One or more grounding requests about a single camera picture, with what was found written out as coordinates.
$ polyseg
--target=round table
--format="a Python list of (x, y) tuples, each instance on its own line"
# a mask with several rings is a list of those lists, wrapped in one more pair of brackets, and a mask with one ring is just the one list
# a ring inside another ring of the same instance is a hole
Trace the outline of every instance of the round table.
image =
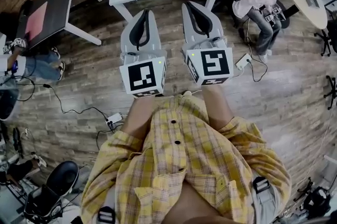
[(283, 28), (289, 26), (289, 17), (301, 11), (305, 17), (318, 29), (325, 29), (328, 24), (328, 16), (322, 0), (317, 0), (319, 8), (310, 7), (306, 0), (293, 0), (294, 5), (288, 9), (284, 9), (283, 14), (286, 17), (287, 21), (283, 24)]

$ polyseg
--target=black buckle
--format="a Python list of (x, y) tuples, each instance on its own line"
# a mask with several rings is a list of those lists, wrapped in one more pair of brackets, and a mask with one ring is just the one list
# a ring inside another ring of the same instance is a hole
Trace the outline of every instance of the black buckle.
[(253, 181), (253, 187), (256, 191), (256, 194), (258, 194), (270, 188), (270, 184), (266, 177), (260, 176), (256, 177), (256, 179)]
[(115, 211), (109, 206), (104, 206), (98, 211), (97, 220), (103, 223), (115, 224)]

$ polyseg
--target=yellow plaid shirt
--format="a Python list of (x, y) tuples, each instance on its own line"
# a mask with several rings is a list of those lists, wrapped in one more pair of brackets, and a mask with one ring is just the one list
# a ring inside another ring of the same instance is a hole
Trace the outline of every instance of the yellow plaid shirt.
[(161, 223), (184, 180), (223, 216), (254, 223), (251, 169), (276, 186), (285, 206), (290, 176), (256, 125), (235, 117), (215, 130), (199, 102), (168, 99), (155, 109), (144, 143), (118, 131), (102, 145), (83, 193), (83, 223), (92, 222), (112, 186), (120, 223)]

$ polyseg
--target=white power outlet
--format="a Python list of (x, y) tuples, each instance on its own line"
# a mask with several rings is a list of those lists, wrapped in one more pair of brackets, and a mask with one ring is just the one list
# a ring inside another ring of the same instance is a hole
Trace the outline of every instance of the white power outlet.
[(245, 66), (247, 66), (248, 62), (252, 60), (249, 54), (245, 54), (235, 65), (238, 70), (243, 70)]
[(117, 112), (114, 115), (107, 118), (106, 124), (112, 125), (112, 124), (117, 123), (121, 120), (123, 120), (122, 115), (121, 115), (121, 113)]

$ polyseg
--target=blue jeans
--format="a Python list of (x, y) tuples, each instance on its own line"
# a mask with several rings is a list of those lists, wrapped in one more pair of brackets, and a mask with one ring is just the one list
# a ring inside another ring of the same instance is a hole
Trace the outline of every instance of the blue jeans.
[(255, 46), (256, 52), (258, 55), (265, 55), (267, 50), (271, 50), (275, 43), (282, 26), (281, 22), (275, 19), (275, 24), (272, 27), (261, 12), (253, 8), (248, 12), (248, 17), (256, 22), (257, 26), (261, 29), (259, 39)]
[(50, 66), (50, 63), (57, 61), (57, 55), (53, 52), (49, 52), (46, 55), (40, 54), (35, 56), (35, 58), (27, 57), (24, 76), (31, 75), (33, 77), (57, 81), (60, 78), (60, 70)]

